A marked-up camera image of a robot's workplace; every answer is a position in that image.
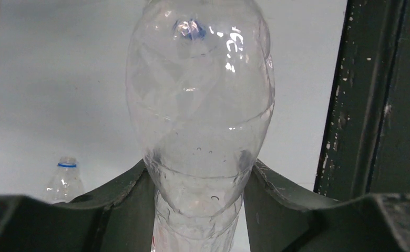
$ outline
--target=small plastic bottle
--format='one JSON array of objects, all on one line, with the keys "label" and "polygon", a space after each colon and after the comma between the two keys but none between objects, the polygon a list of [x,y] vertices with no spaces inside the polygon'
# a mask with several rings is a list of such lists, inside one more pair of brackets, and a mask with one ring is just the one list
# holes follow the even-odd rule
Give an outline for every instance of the small plastic bottle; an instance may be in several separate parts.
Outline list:
[{"label": "small plastic bottle", "polygon": [[62,157],[47,184],[46,200],[52,204],[70,202],[81,194],[84,194],[84,186],[80,179],[77,160],[73,157]]}]

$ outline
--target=plastic bottle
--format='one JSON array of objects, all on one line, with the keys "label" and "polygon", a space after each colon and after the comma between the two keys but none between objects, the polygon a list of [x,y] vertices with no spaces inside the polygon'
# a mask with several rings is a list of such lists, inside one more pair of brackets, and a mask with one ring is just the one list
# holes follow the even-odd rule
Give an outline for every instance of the plastic bottle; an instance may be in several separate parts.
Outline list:
[{"label": "plastic bottle", "polygon": [[46,187],[45,199],[50,203],[70,202],[84,194],[77,161],[73,157],[62,157]]},{"label": "plastic bottle", "polygon": [[229,251],[228,230],[274,107],[270,34],[259,6],[152,0],[127,58],[131,121],[160,192],[156,251]]}]

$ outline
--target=clear plastic bottle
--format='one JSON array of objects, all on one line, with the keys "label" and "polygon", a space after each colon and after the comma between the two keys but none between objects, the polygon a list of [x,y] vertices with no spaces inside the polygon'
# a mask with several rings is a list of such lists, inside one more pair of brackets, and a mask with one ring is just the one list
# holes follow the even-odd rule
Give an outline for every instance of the clear plastic bottle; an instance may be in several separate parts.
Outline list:
[{"label": "clear plastic bottle", "polygon": [[70,202],[84,192],[76,159],[62,157],[47,184],[45,199],[50,203]]},{"label": "clear plastic bottle", "polygon": [[[159,246],[155,237],[157,252],[227,251],[209,239],[220,240],[216,234],[226,232],[216,227],[237,219],[271,120],[273,77],[268,26],[253,0],[147,4],[129,46],[126,94],[160,191],[156,208],[165,221],[157,225],[172,231],[165,240],[178,241]],[[189,249],[178,235],[190,239]]]}]

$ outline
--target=blue bottle cap ring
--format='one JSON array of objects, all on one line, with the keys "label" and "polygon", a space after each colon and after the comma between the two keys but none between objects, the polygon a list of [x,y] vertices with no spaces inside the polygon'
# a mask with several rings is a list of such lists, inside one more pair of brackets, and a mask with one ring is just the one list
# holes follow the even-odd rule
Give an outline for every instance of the blue bottle cap ring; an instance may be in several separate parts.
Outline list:
[{"label": "blue bottle cap ring", "polygon": [[59,167],[66,167],[66,168],[75,168],[77,164],[74,163],[58,163]]}]

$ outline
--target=white wall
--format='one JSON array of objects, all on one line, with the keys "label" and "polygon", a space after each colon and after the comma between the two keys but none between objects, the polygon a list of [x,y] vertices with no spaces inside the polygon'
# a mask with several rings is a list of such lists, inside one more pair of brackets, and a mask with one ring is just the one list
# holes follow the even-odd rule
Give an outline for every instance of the white wall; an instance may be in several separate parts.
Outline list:
[{"label": "white wall", "polygon": [[[143,3],[2,1],[0,193],[40,197],[62,155],[79,160],[87,190],[140,159],[124,81]],[[312,189],[346,0],[259,3],[270,24],[276,75],[275,112],[259,158]],[[244,222],[234,251],[249,251]]]}]

